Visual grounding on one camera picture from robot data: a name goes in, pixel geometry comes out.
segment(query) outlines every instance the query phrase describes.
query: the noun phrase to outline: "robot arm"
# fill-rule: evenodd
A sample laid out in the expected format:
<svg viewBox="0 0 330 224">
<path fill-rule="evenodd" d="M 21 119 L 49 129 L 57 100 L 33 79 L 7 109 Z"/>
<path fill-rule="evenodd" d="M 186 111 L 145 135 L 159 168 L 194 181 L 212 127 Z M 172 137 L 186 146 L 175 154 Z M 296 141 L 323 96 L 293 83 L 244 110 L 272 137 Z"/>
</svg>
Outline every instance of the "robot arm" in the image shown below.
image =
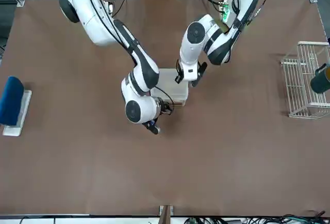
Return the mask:
<svg viewBox="0 0 330 224">
<path fill-rule="evenodd" d="M 178 77 L 175 81 L 177 83 L 182 80 L 190 81 L 192 86 L 197 85 L 207 67 L 206 63 L 200 65 L 198 62 L 198 56 L 202 50 L 213 65 L 229 62 L 230 52 L 253 14 L 257 3 L 258 0 L 232 0 L 230 4 L 236 17 L 226 33 L 220 30 L 208 14 L 191 23 L 181 44 L 180 59 L 177 64 Z M 204 30 L 196 28 L 198 23 L 203 26 Z M 192 39 L 197 34 L 200 38 L 198 42 L 196 39 Z"/>
<path fill-rule="evenodd" d="M 154 98 L 149 92 L 159 79 L 156 63 L 141 47 L 139 41 L 119 20 L 114 20 L 107 11 L 103 0 L 59 0 L 65 16 L 72 22 L 81 22 L 87 35 L 96 45 L 105 46 L 118 42 L 131 56 L 135 66 L 121 83 L 127 118 L 143 124 L 154 134 L 158 116 L 169 113 L 168 103 Z"/>
</svg>

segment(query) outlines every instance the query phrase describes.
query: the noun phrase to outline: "dish rack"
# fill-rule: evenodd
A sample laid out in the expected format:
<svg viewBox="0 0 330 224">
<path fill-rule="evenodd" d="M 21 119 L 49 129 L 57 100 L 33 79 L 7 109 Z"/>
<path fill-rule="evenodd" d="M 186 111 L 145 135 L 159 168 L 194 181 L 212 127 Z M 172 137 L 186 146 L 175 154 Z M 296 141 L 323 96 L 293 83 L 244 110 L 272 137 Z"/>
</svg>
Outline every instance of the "dish rack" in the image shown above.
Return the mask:
<svg viewBox="0 0 330 224">
<path fill-rule="evenodd" d="M 296 47 L 296 55 L 291 52 Z M 319 119 L 330 113 L 326 94 L 312 91 L 310 81 L 315 70 L 330 62 L 329 43 L 300 41 L 281 60 L 289 102 L 289 117 Z"/>
</svg>

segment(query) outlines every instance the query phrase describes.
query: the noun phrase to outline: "dark green cup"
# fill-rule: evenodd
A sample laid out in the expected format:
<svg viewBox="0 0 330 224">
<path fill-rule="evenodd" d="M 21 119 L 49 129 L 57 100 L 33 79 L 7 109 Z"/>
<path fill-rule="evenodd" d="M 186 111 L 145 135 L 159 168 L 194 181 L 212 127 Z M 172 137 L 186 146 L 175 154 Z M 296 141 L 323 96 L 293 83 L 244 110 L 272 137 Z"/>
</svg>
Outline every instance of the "dark green cup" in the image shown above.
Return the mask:
<svg viewBox="0 0 330 224">
<path fill-rule="evenodd" d="M 310 86 L 316 93 L 324 93 L 330 89 L 330 65 L 323 64 L 315 70 L 315 77 L 311 79 Z"/>
</svg>

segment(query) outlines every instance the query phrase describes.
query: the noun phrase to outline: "blue sponge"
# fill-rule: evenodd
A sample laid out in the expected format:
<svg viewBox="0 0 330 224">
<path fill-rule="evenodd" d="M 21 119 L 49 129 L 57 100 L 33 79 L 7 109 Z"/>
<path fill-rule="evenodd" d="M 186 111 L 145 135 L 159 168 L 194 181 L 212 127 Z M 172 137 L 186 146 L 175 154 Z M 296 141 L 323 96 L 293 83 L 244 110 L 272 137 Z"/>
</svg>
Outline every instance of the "blue sponge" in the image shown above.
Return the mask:
<svg viewBox="0 0 330 224">
<path fill-rule="evenodd" d="M 24 93 L 22 82 L 10 76 L 0 100 L 0 123 L 15 126 L 21 110 L 21 101 Z"/>
</svg>

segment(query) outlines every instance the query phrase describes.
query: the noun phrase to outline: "brown tabletop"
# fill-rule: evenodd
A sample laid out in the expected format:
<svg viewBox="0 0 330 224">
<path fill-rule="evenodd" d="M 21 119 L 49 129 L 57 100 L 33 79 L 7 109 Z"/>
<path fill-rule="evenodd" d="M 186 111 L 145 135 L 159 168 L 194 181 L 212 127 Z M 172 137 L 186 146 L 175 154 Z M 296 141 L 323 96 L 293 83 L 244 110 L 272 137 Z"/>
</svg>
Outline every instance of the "brown tabletop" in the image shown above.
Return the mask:
<svg viewBox="0 0 330 224">
<path fill-rule="evenodd" d="M 161 68 L 209 11 L 202 0 L 128 0 L 118 18 Z M 0 89 L 15 75 L 33 91 L 22 135 L 0 136 L 0 213 L 329 214 L 330 119 L 287 117 L 279 61 L 300 40 L 325 41 L 316 4 L 267 0 L 231 62 L 210 65 L 155 136 L 125 117 L 128 54 L 94 45 L 57 1 L 27 0 L 0 67 Z"/>
</svg>

